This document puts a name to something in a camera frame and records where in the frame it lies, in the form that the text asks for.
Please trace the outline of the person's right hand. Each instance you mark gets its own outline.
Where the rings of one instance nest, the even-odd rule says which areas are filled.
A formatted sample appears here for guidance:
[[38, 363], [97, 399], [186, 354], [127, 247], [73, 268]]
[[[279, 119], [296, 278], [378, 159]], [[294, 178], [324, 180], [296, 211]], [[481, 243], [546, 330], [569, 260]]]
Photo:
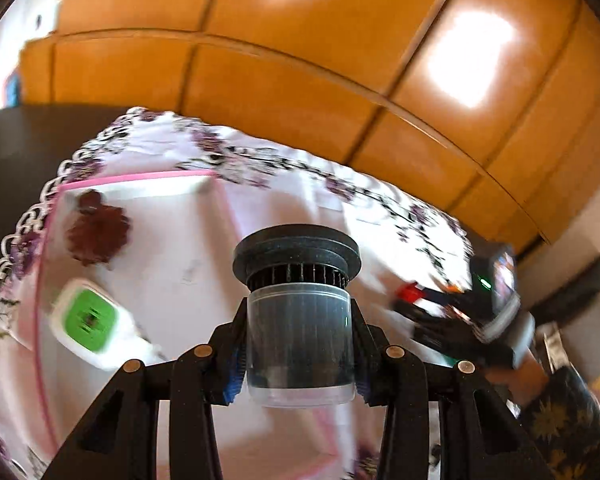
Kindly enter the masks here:
[[483, 370], [485, 378], [494, 385], [505, 386], [516, 405], [527, 406], [547, 387], [549, 376], [528, 350], [520, 365], [514, 370], [504, 367], [489, 367]]

